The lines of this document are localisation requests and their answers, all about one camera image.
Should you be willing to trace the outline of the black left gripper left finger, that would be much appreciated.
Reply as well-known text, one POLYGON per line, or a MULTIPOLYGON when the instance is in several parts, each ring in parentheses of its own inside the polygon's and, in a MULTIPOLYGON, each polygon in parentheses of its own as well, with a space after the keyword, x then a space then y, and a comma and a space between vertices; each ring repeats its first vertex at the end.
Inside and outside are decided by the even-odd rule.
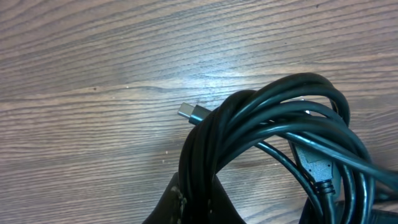
POLYGON ((245 224, 217 177, 213 182, 212 196, 210 209, 205 215, 201 217, 189 215, 186 201, 180 193, 178 174, 174 173, 155 209, 143 221, 143 224, 245 224))

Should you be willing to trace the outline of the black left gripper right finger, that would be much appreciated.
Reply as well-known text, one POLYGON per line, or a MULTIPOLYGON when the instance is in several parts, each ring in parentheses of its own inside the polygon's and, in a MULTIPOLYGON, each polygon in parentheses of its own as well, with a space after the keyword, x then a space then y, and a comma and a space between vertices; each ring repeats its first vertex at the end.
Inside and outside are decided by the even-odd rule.
POLYGON ((348 201, 335 202, 333 195, 320 195, 320 205, 313 206, 309 200, 305 203, 299 224, 303 223, 375 223, 397 224, 397 212, 373 209, 371 201, 360 206, 359 197, 348 196, 348 201))

